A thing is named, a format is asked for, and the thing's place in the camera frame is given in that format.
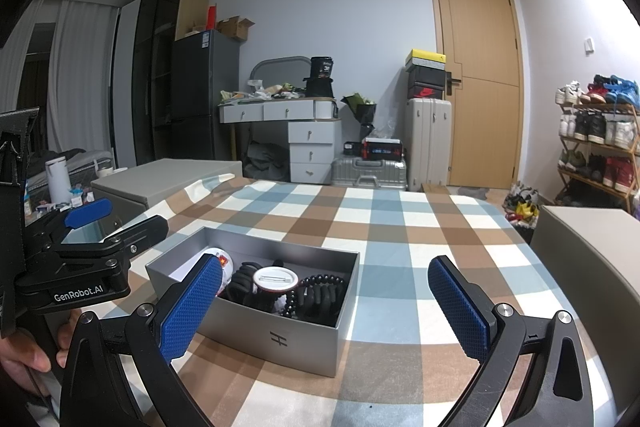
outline blue gripper pad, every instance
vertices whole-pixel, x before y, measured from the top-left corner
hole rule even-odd
[[[212,256],[162,322],[160,353],[167,363],[179,359],[187,352],[187,347],[221,284],[222,266],[220,260]]]
[[[70,229],[79,229],[98,219],[109,216],[113,207],[111,201],[107,198],[101,198],[97,201],[78,206],[70,210],[65,217],[65,226]]]
[[[484,362],[491,346],[489,328],[484,318],[437,257],[429,263],[427,278],[431,293],[447,317],[466,356],[480,363]]]

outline refrigerator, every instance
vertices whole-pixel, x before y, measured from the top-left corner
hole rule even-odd
[[[407,100],[404,112],[408,190],[423,183],[446,185],[451,152],[451,103],[435,98]]]
[[[221,90],[238,90],[240,43],[216,30],[174,42],[171,157],[231,160],[230,126],[221,124]]]

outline door frame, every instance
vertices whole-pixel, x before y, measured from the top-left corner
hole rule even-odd
[[[442,37],[442,17],[440,15],[440,0],[433,1],[433,17],[436,26],[436,50],[440,54],[444,54],[444,41]],[[522,59],[522,41],[520,39],[520,24],[518,22],[518,13],[516,12],[516,2],[511,0],[511,13],[513,15],[513,24],[515,26],[516,44],[518,45],[518,87],[520,87],[520,107],[518,108],[518,141],[516,143],[516,157],[515,168],[513,170],[513,176],[511,177],[511,183],[518,178],[518,172],[520,171],[520,153],[522,152],[522,132],[524,124],[524,63]],[[453,122],[455,122],[455,107],[453,107]],[[451,152],[449,155],[449,172],[447,173],[447,185],[449,184],[449,178],[451,176],[451,162],[453,160],[453,143],[451,144]]]

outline aluminum suitcase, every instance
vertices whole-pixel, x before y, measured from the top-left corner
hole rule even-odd
[[[406,190],[406,164],[404,161],[340,156],[331,165],[331,184],[335,187]]]
[[[433,98],[406,102],[405,140],[409,190],[423,183],[446,185],[451,152],[451,103]]]

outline blue sneaker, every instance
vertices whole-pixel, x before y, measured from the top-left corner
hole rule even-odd
[[[605,100],[610,103],[628,103],[636,109],[640,109],[640,90],[638,84],[632,80],[619,78],[614,74],[611,80],[616,80],[617,84],[606,84],[605,87],[609,92],[605,95]]]

